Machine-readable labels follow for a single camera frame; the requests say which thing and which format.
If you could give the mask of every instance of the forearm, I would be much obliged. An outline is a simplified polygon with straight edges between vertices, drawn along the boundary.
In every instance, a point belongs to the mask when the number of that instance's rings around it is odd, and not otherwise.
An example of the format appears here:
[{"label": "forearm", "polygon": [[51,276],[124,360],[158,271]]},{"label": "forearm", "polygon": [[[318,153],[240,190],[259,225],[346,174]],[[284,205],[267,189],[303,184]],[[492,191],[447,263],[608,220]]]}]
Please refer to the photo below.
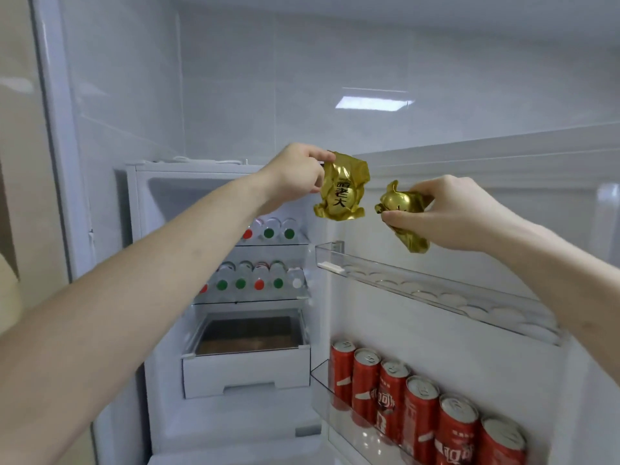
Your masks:
[{"label": "forearm", "polygon": [[0,462],[54,462],[113,398],[259,214],[256,176],[213,191],[0,338]]},{"label": "forearm", "polygon": [[620,270],[530,222],[507,230],[489,253],[512,269],[620,384]]}]

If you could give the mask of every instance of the water bottle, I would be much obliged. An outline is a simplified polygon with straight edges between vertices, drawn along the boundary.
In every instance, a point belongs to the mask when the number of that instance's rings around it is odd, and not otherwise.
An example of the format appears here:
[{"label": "water bottle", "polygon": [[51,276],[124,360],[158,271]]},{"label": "water bottle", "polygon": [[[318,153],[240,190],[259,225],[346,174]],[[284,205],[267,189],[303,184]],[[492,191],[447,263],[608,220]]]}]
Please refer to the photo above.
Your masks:
[{"label": "water bottle", "polygon": [[241,237],[241,241],[249,241],[258,238],[265,223],[261,219],[254,219]]},{"label": "water bottle", "polygon": [[288,241],[295,241],[299,236],[299,225],[295,219],[286,219],[282,222],[282,234]]},{"label": "water bottle", "polygon": [[242,261],[237,265],[236,271],[236,281],[234,282],[234,286],[239,289],[245,289],[248,281],[252,278],[252,271],[254,270],[254,265],[250,261]]},{"label": "water bottle", "polygon": [[272,284],[275,289],[282,289],[286,280],[286,266],[282,261],[274,261],[269,268]]},{"label": "water bottle", "polygon": [[281,226],[282,224],[277,218],[271,217],[267,219],[265,226],[263,226],[263,237],[267,240],[275,239],[275,237],[280,234]]},{"label": "water bottle", "polygon": [[294,289],[301,289],[306,283],[306,276],[302,268],[290,268],[286,275]]},{"label": "water bottle", "polygon": [[254,289],[262,290],[269,281],[269,265],[263,261],[256,263],[252,271]]},{"label": "water bottle", "polygon": [[234,280],[234,272],[234,264],[224,261],[215,273],[215,288],[219,291],[227,290]]}]

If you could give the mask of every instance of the hand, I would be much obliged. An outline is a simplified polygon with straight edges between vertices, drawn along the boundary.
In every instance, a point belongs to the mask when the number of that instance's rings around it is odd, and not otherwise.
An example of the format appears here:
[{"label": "hand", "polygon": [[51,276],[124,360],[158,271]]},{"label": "hand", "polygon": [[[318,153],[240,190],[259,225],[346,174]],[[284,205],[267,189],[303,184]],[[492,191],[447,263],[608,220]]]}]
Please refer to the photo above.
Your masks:
[{"label": "hand", "polygon": [[444,248],[490,252],[502,235],[531,225],[471,178],[447,175],[417,183],[411,190],[434,198],[432,207],[421,213],[387,211],[381,218]]},{"label": "hand", "polygon": [[268,214],[284,202],[321,191],[325,171],[319,161],[334,161],[336,155],[314,145],[292,143],[255,176],[265,185],[267,203],[261,214]]}]

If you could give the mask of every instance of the coca-cola can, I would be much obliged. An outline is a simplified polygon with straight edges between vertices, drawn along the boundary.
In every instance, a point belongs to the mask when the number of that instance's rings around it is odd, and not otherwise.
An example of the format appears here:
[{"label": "coca-cola can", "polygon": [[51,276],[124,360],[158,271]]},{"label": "coca-cola can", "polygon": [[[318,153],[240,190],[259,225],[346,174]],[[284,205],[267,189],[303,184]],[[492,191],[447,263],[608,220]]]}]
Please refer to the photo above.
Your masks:
[{"label": "coca-cola can", "polygon": [[422,465],[435,463],[435,431],[439,421],[439,387],[414,375],[407,379],[402,447]]},{"label": "coca-cola can", "polygon": [[355,351],[353,360],[353,422],[361,427],[371,427],[377,417],[377,385],[381,357],[372,349]]},{"label": "coca-cola can", "polygon": [[478,410],[468,399],[453,394],[442,395],[439,406],[436,465],[470,464],[476,447]]},{"label": "coca-cola can", "polygon": [[516,423],[500,417],[482,420],[476,465],[524,465],[527,442]]},{"label": "coca-cola can", "polygon": [[354,352],[355,344],[348,340],[335,341],[330,352],[329,387],[335,397],[332,404],[343,411],[351,407]]},{"label": "coca-cola can", "polygon": [[375,427],[397,445],[402,442],[407,377],[409,368],[402,362],[386,360],[381,363]]}]

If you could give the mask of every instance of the gold wrapper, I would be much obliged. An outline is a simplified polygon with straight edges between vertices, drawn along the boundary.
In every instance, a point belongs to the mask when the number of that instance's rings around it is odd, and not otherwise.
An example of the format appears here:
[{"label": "gold wrapper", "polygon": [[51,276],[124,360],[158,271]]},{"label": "gold wrapper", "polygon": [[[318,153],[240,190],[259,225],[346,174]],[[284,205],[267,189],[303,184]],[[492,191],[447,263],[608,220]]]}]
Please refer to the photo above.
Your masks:
[{"label": "gold wrapper", "polygon": [[[387,192],[379,199],[380,204],[376,204],[375,210],[378,214],[386,210],[402,210],[405,212],[423,212],[427,207],[424,197],[415,191],[398,191],[398,180],[392,181],[387,185]],[[410,253],[425,253],[428,251],[430,243],[426,238],[422,238],[414,232],[394,228],[390,226],[399,240],[404,243]]]},{"label": "gold wrapper", "polygon": [[314,206],[317,217],[337,221],[364,217],[360,207],[364,184],[370,180],[368,163],[334,152],[336,161],[325,163],[325,180],[321,187],[323,201]]}]

